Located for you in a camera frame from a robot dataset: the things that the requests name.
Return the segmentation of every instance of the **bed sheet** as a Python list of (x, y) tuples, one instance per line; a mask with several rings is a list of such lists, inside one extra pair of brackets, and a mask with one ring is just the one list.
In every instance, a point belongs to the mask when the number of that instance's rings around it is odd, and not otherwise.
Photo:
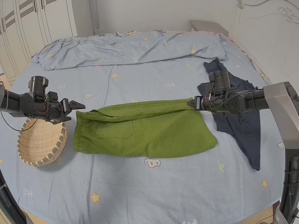
[[(222, 37), (235, 76), (259, 88), (266, 85), (247, 56)], [(49, 79), (47, 91), (86, 105), (89, 111), (136, 101), (185, 99), (208, 82), (203, 66), (211, 60), (184, 57), (138, 65), (90, 66), (45, 71), (28, 66), (11, 91), (28, 92), (31, 76)], [(0, 119), (0, 166), (17, 203), (53, 224), (60, 223), (237, 223), (280, 199), (284, 149), (270, 110), (260, 111), (261, 169), (253, 170), (233, 137), (218, 132), (213, 116), (201, 114), (218, 144), (181, 158), (116, 157), (84, 154), (72, 148), (75, 112), (66, 123), (68, 139), (57, 161), (24, 164), (17, 134)], [(25, 118), (4, 117), (14, 128)]]

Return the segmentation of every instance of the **back pocket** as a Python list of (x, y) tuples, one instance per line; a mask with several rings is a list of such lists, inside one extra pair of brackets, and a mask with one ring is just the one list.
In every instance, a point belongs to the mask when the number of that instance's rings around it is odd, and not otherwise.
[(133, 121), (102, 122), (97, 126), (97, 138), (129, 138), (133, 135)]

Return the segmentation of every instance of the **wooden floor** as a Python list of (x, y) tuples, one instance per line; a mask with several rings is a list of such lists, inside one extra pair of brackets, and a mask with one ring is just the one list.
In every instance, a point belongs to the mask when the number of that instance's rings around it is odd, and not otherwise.
[[(4, 82), (4, 86), (5, 89), (9, 90), (10, 89), (10, 84), (8, 83), (8, 81), (6, 80), (5, 76), (2, 75), (0, 76), (0, 81)], [(51, 224), (49, 222), (44, 221), (43, 219), (40, 219), (28, 212), (26, 212), (28, 214), (28, 216), (30, 217), (30, 219), (32, 220), (32, 222), (34, 224)], [(266, 222), (266, 223), (272, 223), (273, 222), (273, 209), (272, 206), (268, 207), (267, 209), (265, 209), (264, 211), (261, 211), (260, 213), (248, 218), (247, 220), (244, 220), (238, 224), (259, 224), (260, 222)], [(0, 223), (7, 223), (9, 224), (9, 222), (7, 222), (6, 220), (3, 219), (3, 217), (0, 215)]]

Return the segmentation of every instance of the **wicker basket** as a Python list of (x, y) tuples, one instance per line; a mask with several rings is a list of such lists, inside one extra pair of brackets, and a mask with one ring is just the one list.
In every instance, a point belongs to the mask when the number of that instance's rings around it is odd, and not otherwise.
[[(21, 130), (28, 129), (35, 119), (27, 119)], [(61, 154), (67, 138), (66, 125), (38, 119), (27, 131), (18, 134), (17, 150), (21, 160), (31, 166), (53, 162)]]

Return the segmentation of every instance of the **basket rim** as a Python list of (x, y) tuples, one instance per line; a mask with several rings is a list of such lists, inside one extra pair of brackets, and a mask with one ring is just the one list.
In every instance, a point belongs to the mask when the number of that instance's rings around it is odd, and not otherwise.
[(23, 126), (22, 126), (22, 128), (21, 128), (22, 131), (20, 131), (19, 134), (18, 134), (18, 138), (17, 138), (17, 151), (18, 151), (18, 155), (19, 155), (20, 159), (21, 159), (24, 163), (26, 163), (26, 164), (28, 164), (28, 165), (31, 165), (31, 166), (40, 166), (40, 165), (43, 165), (44, 163), (46, 163), (47, 161), (49, 161), (52, 157), (54, 157), (55, 154), (56, 154), (56, 152), (60, 149), (60, 147), (61, 147), (61, 145), (62, 145), (62, 143), (63, 143), (63, 141), (64, 141), (64, 139), (65, 139), (66, 125), (65, 125), (65, 122), (62, 122), (62, 123), (61, 123), (61, 124), (62, 124), (62, 127), (61, 127), (61, 133), (60, 133), (60, 135), (59, 135), (59, 138), (58, 138), (58, 140), (57, 140), (57, 143), (55, 144), (55, 146), (53, 147), (53, 149), (48, 153), (48, 155), (46, 155), (44, 158), (42, 158), (42, 159), (39, 160), (39, 161), (36, 161), (36, 162), (29, 162), (29, 161), (25, 160), (25, 159), (22, 157), (21, 152), (20, 152), (20, 150), (21, 150), (20, 148), (21, 148), (21, 139), (22, 139), (22, 134), (21, 134), (21, 133), (24, 132), (23, 130), (27, 129), (27, 127), (28, 127), (28, 123), (29, 123), (28, 121), (31, 122), (31, 120), (35, 120), (35, 119), (27, 119), (27, 120), (24, 122), (24, 124), (23, 124)]

